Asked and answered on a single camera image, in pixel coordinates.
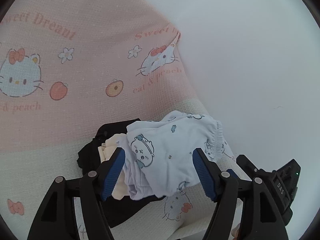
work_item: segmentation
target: cartoon character print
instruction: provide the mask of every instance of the cartoon character print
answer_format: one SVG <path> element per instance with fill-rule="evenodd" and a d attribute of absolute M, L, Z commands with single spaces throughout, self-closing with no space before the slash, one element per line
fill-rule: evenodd
<path fill-rule="evenodd" d="M 204 117 L 204 115 L 203 114 L 187 114 L 187 117 L 190 119 L 194 118 L 194 119 L 200 120 Z"/>
<path fill-rule="evenodd" d="M 234 161 L 236 161 L 236 157 L 233 155 L 230 146 L 227 144 L 226 141 L 224 141 L 222 143 L 222 153 L 224 153 L 225 155 L 227 155 L 229 158 L 233 159 Z"/>
<path fill-rule="evenodd" d="M 160 48 L 152 49 L 143 61 L 141 68 L 138 69 L 139 73 L 136 76 L 139 74 L 147 76 L 165 64 L 178 61 L 176 60 L 177 57 L 175 57 L 173 53 L 175 46 L 175 43 L 172 43 L 168 47 L 164 45 Z"/>
<path fill-rule="evenodd" d="M 7 96 L 26 97 L 41 89 L 40 56 L 25 55 L 23 48 L 10 49 L 0 69 L 0 91 Z"/>
<path fill-rule="evenodd" d="M 188 184 L 189 184 L 189 182 L 187 182 L 187 181 L 180 182 L 180 184 L 177 187 L 177 191 L 179 191 L 179 192 L 182 191 Z"/>
<path fill-rule="evenodd" d="M 172 131 L 172 132 L 175 132 L 175 131 L 176 131 L 176 128 L 177 128 L 177 126 L 174 124 L 174 125 L 171 127 L 171 131 Z"/>
<path fill-rule="evenodd" d="M 188 213 L 193 206 L 187 194 L 181 190 L 176 192 L 173 196 L 167 197 L 164 203 L 164 216 L 166 220 L 176 220 L 181 219 L 183 213 Z"/>
<path fill-rule="evenodd" d="M 142 134 L 139 134 L 131 143 L 131 149 L 137 156 L 140 169 L 151 165 L 153 157 L 155 156 L 155 149 L 151 141 L 148 141 Z"/>
<path fill-rule="evenodd" d="M 209 143 L 209 139 L 204 143 L 204 153 L 209 161 L 214 161 L 214 146 Z"/>

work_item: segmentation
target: peach print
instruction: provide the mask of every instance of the peach print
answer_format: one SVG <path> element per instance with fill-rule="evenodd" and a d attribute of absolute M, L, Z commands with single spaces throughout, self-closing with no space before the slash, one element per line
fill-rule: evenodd
<path fill-rule="evenodd" d="M 24 215 L 24 207 L 21 202 L 13 202 L 8 199 L 8 208 L 11 214 L 19 214 L 21 216 Z"/>
<path fill-rule="evenodd" d="M 68 88 L 62 82 L 55 82 L 50 89 L 50 97 L 53 100 L 61 100 L 68 93 Z"/>

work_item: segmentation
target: hello kitty print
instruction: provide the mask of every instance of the hello kitty print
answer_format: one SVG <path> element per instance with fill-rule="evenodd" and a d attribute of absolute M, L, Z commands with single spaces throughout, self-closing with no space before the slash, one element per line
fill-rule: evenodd
<path fill-rule="evenodd" d="M 187 193 L 183 190 L 176 194 L 166 197 L 164 203 L 164 216 L 165 220 L 180 221 L 184 213 L 188 213 L 193 208 Z"/>
<path fill-rule="evenodd" d="M 43 90 L 40 56 L 25 55 L 24 48 L 10 49 L 0 69 L 0 90 L 9 97 L 26 97 L 37 89 Z"/>
<path fill-rule="evenodd" d="M 139 73 L 136 76 L 138 76 L 139 74 L 147 76 L 151 72 L 155 71 L 157 68 L 165 64 L 170 64 L 174 61 L 178 61 L 176 59 L 177 57 L 175 57 L 173 53 L 175 46 L 176 44 L 172 43 L 168 47 L 166 45 L 163 45 L 160 48 L 152 49 L 143 61 L 141 68 L 138 69 Z"/>
<path fill-rule="evenodd" d="M 117 116 L 118 121 L 136 117 L 154 120 L 153 108 L 159 106 L 150 104 L 152 91 L 170 91 L 170 96 L 162 102 L 166 107 L 196 97 L 188 89 L 179 57 L 180 33 L 172 25 L 167 25 L 161 33 L 147 33 L 145 36 L 143 32 L 144 36 L 137 42 L 134 32 L 131 39 L 107 50 L 93 49 L 82 40 L 67 43 L 55 40 L 47 47 L 36 40 L 28 43 L 21 40 L 12 47 L 5 42 L 8 38 L 1 38 L 0 114 L 4 117 L 2 127 L 10 129 L 0 139 L 0 152 L 19 151 L 21 147 L 32 150 L 91 137 L 101 125 L 101 119 L 91 120 L 94 113 L 99 113 L 105 122 L 114 122 L 111 116 Z M 129 115 L 125 114 L 127 105 L 134 109 Z M 85 132 L 75 129 L 85 120 L 91 120 Z M 22 126 L 33 132 L 26 133 Z M 11 138 L 20 141 L 15 143 Z M 144 139 L 137 139 L 134 145 L 142 142 L 150 146 L 150 151 L 142 148 L 139 150 L 143 155 L 137 154 L 140 157 L 137 163 L 144 170 L 155 154 L 151 143 Z"/>

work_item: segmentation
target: cartoon print fabric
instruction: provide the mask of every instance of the cartoon print fabric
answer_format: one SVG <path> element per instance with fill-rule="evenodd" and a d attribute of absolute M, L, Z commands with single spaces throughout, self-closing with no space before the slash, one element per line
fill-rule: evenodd
<path fill-rule="evenodd" d="M 77 160 L 77 164 L 82 169 L 82 175 L 87 174 L 89 171 L 97 170 L 97 168 L 101 164 L 101 161 L 110 158 L 110 156 L 114 152 L 112 148 L 115 149 L 115 139 L 119 136 L 122 136 L 120 134 L 113 134 L 117 132 L 126 132 L 127 125 L 133 123 L 134 121 L 135 120 L 104 124 L 98 129 L 95 138 L 93 138 L 91 142 L 85 145 L 78 153 L 79 158 Z M 124 184 L 124 173 L 123 179 L 121 179 L 121 175 L 119 176 L 117 184 L 119 182 Z M 106 201 L 101 202 L 102 209 L 110 228 L 124 223 L 150 202 L 160 201 L 163 199 L 157 198 L 155 196 L 150 196 L 148 198 L 135 201 L 130 199 L 129 196 L 124 196 L 121 200 L 118 200 L 116 199 L 116 196 L 114 196 L 115 190 L 117 189 L 117 184 L 112 192 L 112 196 L 108 197 Z M 126 188 L 126 194 L 128 194 L 127 186 L 125 184 L 124 186 Z M 78 204 L 80 205 L 80 199 L 78 199 L 77 201 L 76 199 L 78 198 L 75 198 L 75 207 L 76 202 L 78 202 Z"/>
<path fill-rule="evenodd" d="M 209 115 L 173 111 L 160 122 L 137 121 L 127 130 L 119 146 L 126 154 L 125 183 L 135 200 L 153 194 L 172 196 L 198 184 L 189 153 L 199 147 L 216 162 L 225 148 L 221 123 Z"/>
<path fill-rule="evenodd" d="M 18 239 L 28 236 L 54 178 L 81 176 L 77 152 L 101 124 L 136 118 L 159 121 L 173 109 L 206 113 L 186 76 L 179 36 L 144 0 L 15 0 L 0 22 L 0 213 Z M 179 126 L 175 132 L 171 128 L 171 135 L 179 131 Z M 142 134 L 155 150 L 143 171 L 152 167 L 157 150 Z M 223 168 L 235 163 L 225 157 Z M 129 219 L 129 226 L 119 225 L 115 238 L 150 239 L 150 233 L 166 240 L 182 223 L 212 215 L 210 200 L 205 210 L 198 204 L 207 198 L 196 187 L 194 194 L 187 188 L 193 208 L 182 212 L 180 221 L 165 221 L 164 204 L 156 209 L 153 205 L 160 203 L 153 203 L 136 214 L 138 220 Z M 12 215 L 7 199 L 23 200 L 24 215 Z M 163 221 L 161 228 L 153 225 L 155 217 Z"/>
<path fill-rule="evenodd" d="M 164 218 L 166 220 L 179 221 L 181 214 L 188 213 L 192 207 L 187 193 L 183 190 L 178 191 L 174 195 L 165 198 Z"/>
<path fill-rule="evenodd" d="M 6 96 L 26 97 L 41 89 L 40 56 L 25 55 L 24 48 L 10 49 L 0 69 L 0 91 Z"/>

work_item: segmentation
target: white surface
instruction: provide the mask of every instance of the white surface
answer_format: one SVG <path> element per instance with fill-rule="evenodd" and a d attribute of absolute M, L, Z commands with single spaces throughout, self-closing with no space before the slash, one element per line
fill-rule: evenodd
<path fill-rule="evenodd" d="M 299 239 L 320 206 L 320 30 L 310 12 L 301 0 L 148 1 L 181 31 L 187 75 L 233 152 L 267 171 L 300 164 L 287 226 Z"/>

